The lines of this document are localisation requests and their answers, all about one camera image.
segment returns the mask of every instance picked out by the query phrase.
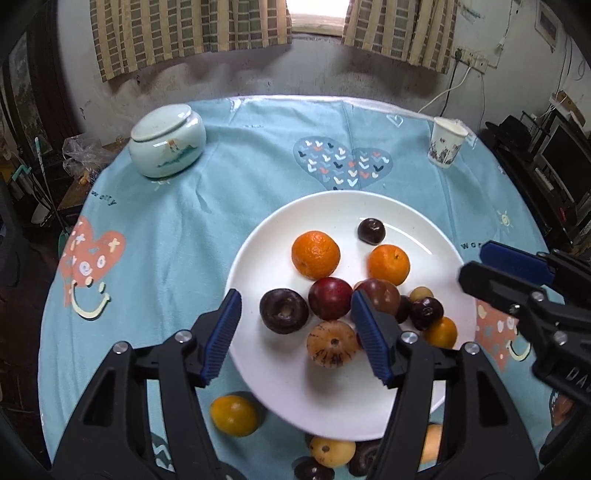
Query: tablecloth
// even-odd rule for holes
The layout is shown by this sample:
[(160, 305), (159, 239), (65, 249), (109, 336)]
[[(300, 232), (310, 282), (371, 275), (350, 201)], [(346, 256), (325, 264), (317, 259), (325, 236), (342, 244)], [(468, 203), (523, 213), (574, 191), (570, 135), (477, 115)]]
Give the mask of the tablecloth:
[[(38, 376), (52, 458), (109, 348), (122, 339), (135, 348), (158, 344), (217, 308), (243, 241), (292, 200), (334, 189), (389, 196), (432, 220), (465, 261), (478, 259), (490, 239), (546, 251), (516, 188), (474, 134), (442, 170), (427, 159), (432, 119), (392, 105), (295, 97), (190, 104), (207, 131), (200, 159), (176, 176), (151, 180), (124, 149), (94, 184), (60, 261), (43, 316)], [(539, 449), (551, 428), (551, 391), (530, 373), (534, 355), (514, 319), (482, 303), (474, 315), (476, 340)], [(220, 377), (198, 395), (206, 410), (218, 396), (247, 389), (226, 358)], [(158, 399), (150, 382), (157, 462), (172, 468)], [(220, 459), (249, 479), (290, 479), (293, 460), (307, 454), (302, 432), (272, 413), (243, 439), (220, 433), (204, 416)], [(441, 411), (433, 417), (441, 420)], [(338, 469), (337, 479), (345, 478), (347, 470)]]

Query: power outlet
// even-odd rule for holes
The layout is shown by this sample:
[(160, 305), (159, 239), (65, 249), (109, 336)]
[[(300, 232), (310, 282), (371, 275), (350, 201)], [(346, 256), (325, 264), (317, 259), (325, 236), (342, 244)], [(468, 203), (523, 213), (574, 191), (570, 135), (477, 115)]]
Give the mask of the power outlet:
[(462, 63), (465, 63), (480, 73), (486, 73), (486, 69), (488, 68), (488, 59), (484, 55), (463, 47), (459, 47), (458, 50), (461, 52), (460, 61)]

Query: white paper cup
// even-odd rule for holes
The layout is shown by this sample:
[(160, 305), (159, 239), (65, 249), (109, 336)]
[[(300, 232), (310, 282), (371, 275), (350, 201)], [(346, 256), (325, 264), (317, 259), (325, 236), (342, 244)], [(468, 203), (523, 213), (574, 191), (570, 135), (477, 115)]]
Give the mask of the white paper cup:
[(441, 168), (449, 168), (468, 133), (458, 120), (436, 117), (431, 134), (429, 160)]

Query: plaid curtain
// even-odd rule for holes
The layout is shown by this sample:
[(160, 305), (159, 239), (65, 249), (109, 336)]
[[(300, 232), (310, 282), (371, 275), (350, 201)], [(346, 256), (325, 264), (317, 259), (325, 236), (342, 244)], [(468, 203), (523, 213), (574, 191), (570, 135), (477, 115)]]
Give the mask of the plaid curtain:
[(457, 0), (350, 0), (342, 42), (447, 73)]
[(103, 82), (206, 51), (291, 43), (286, 0), (90, 0)]

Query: plastic bag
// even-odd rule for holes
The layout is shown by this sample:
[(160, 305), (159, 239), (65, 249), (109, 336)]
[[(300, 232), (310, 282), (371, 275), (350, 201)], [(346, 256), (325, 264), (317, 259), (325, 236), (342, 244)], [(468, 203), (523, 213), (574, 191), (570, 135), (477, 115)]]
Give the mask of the plastic bag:
[(64, 170), (80, 183), (94, 183), (99, 173), (117, 156), (105, 150), (100, 140), (89, 134), (66, 138), (61, 149), (64, 155)]

